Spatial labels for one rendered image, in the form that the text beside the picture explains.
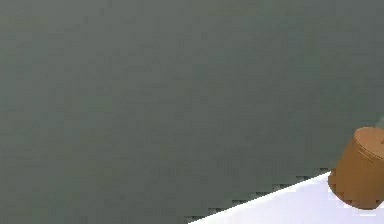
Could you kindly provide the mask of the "brown plant pot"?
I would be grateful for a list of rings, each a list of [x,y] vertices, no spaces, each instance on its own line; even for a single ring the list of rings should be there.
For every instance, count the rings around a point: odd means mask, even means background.
[[[357,129],[328,176],[331,191],[344,203],[374,210],[384,202],[384,130]]]

